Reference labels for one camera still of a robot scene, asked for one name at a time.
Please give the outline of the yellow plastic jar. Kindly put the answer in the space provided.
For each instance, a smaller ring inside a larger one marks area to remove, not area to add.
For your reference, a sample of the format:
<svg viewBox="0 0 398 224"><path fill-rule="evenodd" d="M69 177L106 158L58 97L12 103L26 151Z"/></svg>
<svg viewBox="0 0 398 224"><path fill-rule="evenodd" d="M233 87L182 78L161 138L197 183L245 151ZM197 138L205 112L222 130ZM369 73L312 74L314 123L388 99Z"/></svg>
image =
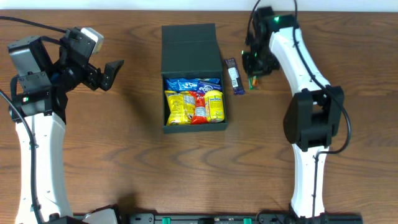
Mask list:
<svg viewBox="0 0 398 224"><path fill-rule="evenodd" d="M205 93L206 119L209 123L219 123L224 120L223 94L218 90Z"/></svg>

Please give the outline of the red snack bag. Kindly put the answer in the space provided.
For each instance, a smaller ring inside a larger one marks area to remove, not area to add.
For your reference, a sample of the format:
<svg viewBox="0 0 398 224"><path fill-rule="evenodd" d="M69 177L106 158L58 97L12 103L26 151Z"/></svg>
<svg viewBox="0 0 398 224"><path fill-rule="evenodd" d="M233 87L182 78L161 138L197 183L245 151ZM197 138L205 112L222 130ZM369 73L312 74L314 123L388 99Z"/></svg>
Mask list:
<svg viewBox="0 0 398 224"><path fill-rule="evenodd" d="M195 91L189 91L189 94L191 94L195 99L195 111L191 124L196 125L208 123L204 95Z"/></svg>

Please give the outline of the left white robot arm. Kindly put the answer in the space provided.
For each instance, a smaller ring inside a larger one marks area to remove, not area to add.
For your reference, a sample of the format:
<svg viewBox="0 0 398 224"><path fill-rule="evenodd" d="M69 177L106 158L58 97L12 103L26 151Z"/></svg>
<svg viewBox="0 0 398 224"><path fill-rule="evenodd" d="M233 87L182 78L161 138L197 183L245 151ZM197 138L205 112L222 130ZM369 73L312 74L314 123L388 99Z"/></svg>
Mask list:
<svg viewBox="0 0 398 224"><path fill-rule="evenodd" d="M116 205L75 215L67 197L63 167L67 93L78 85L108 91L122 60L104 69L90 63L103 36L90 27L67 29L59 58L51 61L46 36L33 35L8 46L17 74L6 97L21 147L21 197L16 223L121 223Z"/></svg>

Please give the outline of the yellow snack bag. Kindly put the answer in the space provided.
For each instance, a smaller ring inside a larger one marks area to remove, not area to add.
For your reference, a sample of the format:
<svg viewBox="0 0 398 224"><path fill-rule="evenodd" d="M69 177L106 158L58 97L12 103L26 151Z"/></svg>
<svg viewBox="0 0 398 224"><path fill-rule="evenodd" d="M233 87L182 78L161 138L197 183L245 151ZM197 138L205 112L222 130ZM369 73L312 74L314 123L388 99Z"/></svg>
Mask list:
<svg viewBox="0 0 398 224"><path fill-rule="evenodd" d="M195 113L195 97L189 91L165 90L165 96L170 109L167 126L189 125Z"/></svg>

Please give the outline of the black box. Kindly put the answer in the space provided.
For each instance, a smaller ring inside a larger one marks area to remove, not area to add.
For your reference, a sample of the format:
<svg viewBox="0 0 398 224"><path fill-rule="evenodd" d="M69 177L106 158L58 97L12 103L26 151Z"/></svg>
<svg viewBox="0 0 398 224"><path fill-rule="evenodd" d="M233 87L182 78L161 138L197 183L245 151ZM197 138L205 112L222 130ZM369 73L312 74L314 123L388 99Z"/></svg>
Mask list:
<svg viewBox="0 0 398 224"><path fill-rule="evenodd" d="M162 89L168 78L217 78L223 63L214 24L162 26Z"/></svg>

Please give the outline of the red KitKat bar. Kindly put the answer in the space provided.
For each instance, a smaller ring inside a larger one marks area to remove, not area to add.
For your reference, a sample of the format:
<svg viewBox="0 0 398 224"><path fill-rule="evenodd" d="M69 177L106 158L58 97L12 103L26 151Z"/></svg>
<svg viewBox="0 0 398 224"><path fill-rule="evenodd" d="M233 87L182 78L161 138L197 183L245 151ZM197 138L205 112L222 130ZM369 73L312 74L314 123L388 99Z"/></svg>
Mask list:
<svg viewBox="0 0 398 224"><path fill-rule="evenodd" d="M259 80L257 76L248 77L249 89L250 90L258 90L259 89Z"/></svg>

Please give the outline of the blue gum packet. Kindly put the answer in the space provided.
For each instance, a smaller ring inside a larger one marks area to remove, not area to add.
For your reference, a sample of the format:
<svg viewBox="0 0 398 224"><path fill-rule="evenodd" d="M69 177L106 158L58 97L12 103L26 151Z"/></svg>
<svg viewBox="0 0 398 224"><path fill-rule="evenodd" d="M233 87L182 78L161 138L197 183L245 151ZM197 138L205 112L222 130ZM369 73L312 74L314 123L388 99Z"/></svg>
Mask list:
<svg viewBox="0 0 398 224"><path fill-rule="evenodd" d="M210 82L205 82L205 81L201 81L201 80L198 82L197 93L205 94L211 90L221 91L222 87L221 87L221 85L216 84L216 83L210 83Z"/></svg>

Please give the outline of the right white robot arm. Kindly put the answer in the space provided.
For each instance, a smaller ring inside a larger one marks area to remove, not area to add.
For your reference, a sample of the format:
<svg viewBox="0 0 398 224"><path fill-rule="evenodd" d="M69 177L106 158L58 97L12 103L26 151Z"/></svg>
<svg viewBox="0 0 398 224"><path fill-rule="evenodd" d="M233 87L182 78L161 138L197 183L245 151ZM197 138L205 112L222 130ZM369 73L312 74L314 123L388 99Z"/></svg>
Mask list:
<svg viewBox="0 0 398 224"><path fill-rule="evenodd" d="M290 207L298 220L318 223L325 212L322 190L325 160L338 132L344 93L319 72L302 39L295 14L278 16L270 6L249 16L242 52L248 77L282 70L292 92L283 119L295 159L295 187Z"/></svg>

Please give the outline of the blue Oreo cookie pack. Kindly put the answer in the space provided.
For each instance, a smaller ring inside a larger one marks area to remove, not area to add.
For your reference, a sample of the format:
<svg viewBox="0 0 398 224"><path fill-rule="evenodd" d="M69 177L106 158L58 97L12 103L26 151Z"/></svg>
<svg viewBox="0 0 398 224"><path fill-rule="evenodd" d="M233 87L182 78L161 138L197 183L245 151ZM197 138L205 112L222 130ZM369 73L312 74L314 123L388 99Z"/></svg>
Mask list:
<svg viewBox="0 0 398 224"><path fill-rule="evenodd" d="M219 78L166 78L165 89L171 91L196 91L199 81L219 84Z"/></svg>

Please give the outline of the dark purple chocolate bar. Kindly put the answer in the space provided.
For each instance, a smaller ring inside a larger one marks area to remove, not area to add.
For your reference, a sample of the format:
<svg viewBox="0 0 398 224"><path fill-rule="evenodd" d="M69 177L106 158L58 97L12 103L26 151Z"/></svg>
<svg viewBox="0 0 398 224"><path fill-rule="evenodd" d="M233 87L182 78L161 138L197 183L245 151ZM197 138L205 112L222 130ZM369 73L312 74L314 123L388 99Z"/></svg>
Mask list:
<svg viewBox="0 0 398 224"><path fill-rule="evenodd" d="M225 59L226 68L228 69L229 78L235 95L244 95L244 87L238 71L238 67L234 58Z"/></svg>

